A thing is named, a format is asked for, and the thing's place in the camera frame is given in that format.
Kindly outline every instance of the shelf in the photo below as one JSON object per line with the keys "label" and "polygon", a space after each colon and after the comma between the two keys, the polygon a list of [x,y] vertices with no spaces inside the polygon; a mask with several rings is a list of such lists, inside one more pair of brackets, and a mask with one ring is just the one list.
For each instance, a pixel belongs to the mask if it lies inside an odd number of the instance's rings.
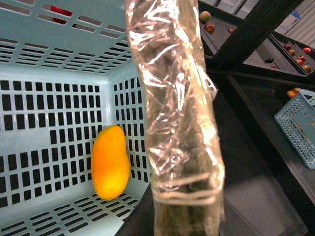
{"label": "shelf", "polygon": [[274,121],[293,87],[306,84],[245,74],[211,74],[238,119],[263,156],[278,183],[308,229],[315,229],[315,171],[304,166],[298,153]]}
{"label": "shelf", "polygon": [[301,219],[221,92],[214,112],[226,167],[222,236],[303,235]]}

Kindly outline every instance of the plastic basket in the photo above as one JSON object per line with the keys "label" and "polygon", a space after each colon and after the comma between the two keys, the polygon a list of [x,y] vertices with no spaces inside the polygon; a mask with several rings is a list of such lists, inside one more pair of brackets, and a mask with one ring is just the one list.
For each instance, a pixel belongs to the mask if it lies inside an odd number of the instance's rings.
{"label": "plastic basket", "polygon": [[[141,199],[144,104],[124,21],[122,0],[0,0],[0,235],[114,235]],[[132,170],[107,202],[90,161],[112,124],[125,132]]]}
{"label": "plastic basket", "polygon": [[276,115],[280,128],[289,138],[304,164],[315,168],[315,93],[299,89]]}

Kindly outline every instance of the apple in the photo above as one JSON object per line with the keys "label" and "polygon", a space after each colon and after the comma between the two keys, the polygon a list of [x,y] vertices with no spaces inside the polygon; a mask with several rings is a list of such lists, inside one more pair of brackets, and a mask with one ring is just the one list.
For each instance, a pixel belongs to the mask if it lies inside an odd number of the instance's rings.
{"label": "apple", "polygon": [[213,34],[215,32],[215,26],[211,23],[207,23],[204,25],[203,29],[207,31],[209,34]]}
{"label": "apple", "polygon": [[298,91],[296,90],[290,90],[286,94],[289,96],[289,98],[293,98],[295,95],[297,95]]}
{"label": "apple", "polygon": [[302,68],[303,68],[307,73],[309,73],[310,67],[308,67],[307,65],[302,65]]}
{"label": "apple", "polygon": [[305,56],[302,55],[298,57],[298,60],[301,60],[303,63],[305,62],[305,59],[306,59]]}
{"label": "apple", "polygon": [[284,45],[284,48],[285,48],[287,51],[289,51],[289,50],[292,49],[292,47],[291,47],[290,44],[285,44],[285,45]]}
{"label": "apple", "polygon": [[209,12],[203,11],[199,16],[199,20],[206,23],[210,19],[210,17],[211,15]]}
{"label": "apple", "polygon": [[300,66],[302,66],[302,65],[303,65],[303,62],[302,62],[302,60],[300,60],[300,59],[296,60],[296,62],[297,62],[297,63],[299,63],[299,64],[300,64]]}
{"label": "apple", "polygon": [[231,28],[228,30],[230,33],[233,33],[235,31],[235,28]]}
{"label": "apple", "polygon": [[[67,10],[64,10],[64,9],[61,9],[61,8],[59,8],[59,7],[56,7],[56,6],[51,6],[51,11],[53,11],[53,12],[57,12],[57,13],[59,13],[59,14],[62,14],[62,15],[65,15],[65,16],[72,16],[72,12],[71,11],[67,11]],[[55,18],[55,17],[53,17],[53,20],[55,21],[55,22],[57,22],[57,23],[60,23],[60,24],[65,24],[67,21],[65,21],[65,20],[62,20],[62,19],[59,19],[59,18]]]}
{"label": "apple", "polygon": [[311,49],[309,47],[302,48],[303,52],[305,52],[307,55],[311,53]]}
{"label": "apple", "polygon": [[293,49],[290,49],[288,52],[291,54],[291,56],[295,55],[295,51]]}

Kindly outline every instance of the yellow mango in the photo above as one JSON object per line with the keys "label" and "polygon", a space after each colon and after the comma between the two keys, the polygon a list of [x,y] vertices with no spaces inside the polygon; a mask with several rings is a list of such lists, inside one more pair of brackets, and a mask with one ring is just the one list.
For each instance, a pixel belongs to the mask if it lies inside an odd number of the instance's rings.
{"label": "yellow mango", "polygon": [[112,125],[103,129],[93,144],[91,174],[99,197],[112,200],[126,188],[130,176],[130,161],[123,130]]}

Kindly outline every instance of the wrapped object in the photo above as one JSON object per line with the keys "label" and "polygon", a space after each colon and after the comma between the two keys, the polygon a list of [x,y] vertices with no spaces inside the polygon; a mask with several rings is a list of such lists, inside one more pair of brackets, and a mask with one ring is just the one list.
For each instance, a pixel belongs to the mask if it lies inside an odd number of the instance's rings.
{"label": "wrapped object", "polygon": [[197,0],[125,0],[145,90],[155,236],[215,236],[225,177]]}

